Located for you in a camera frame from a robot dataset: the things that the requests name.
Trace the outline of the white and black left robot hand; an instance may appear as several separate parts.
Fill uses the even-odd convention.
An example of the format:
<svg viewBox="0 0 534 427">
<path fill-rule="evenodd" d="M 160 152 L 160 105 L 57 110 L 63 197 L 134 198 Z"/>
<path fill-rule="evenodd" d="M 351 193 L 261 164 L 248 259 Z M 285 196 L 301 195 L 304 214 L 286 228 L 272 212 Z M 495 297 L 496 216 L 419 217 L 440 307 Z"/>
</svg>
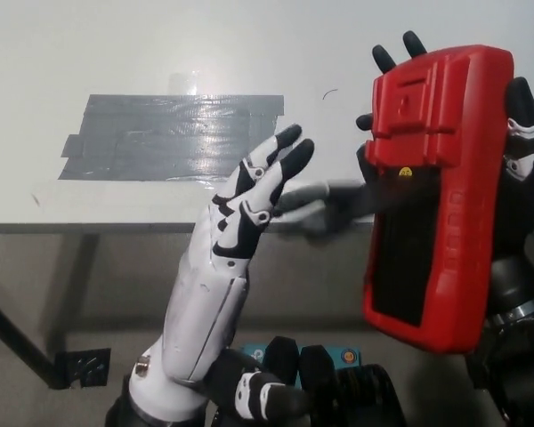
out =
<svg viewBox="0 0 534 427">
<path fill-rule="evenodd" d="M 285 184 L 310 162 L 314 144 L 299 125 L 272 135 L 235 168 L 195 223 L 179 262 L 161 335 L 138 359 L 109 426 L 201 426 L 216 406 L 249 425 L 279 426 L 308 414 L 307 395 L 256 360 L 231 348 L 247 298 L 248 266 L 275 217 L 315 201 L 296 235 L 325 242 L 349 227 L 349 182 L 290 193 Z"/>
</svg>

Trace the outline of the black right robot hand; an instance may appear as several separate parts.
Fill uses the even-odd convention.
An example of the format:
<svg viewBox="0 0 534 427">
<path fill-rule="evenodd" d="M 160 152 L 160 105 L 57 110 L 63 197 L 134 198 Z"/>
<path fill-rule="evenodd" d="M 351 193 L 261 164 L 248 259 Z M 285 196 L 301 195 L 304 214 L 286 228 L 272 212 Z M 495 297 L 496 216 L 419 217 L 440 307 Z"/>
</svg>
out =
<svg viewBox="0 0 534 427">
<path fill-rule="evenodd" d="M 457 250 L 498 259 L 523 251 L 534 230 L 534 98 L 514 56 L 485 44 L 427 50 L 407 31 L 409 58 L 372 50 L 380 76 L 358 118 L 362 215 L 416 208 Z"/>
</svg>

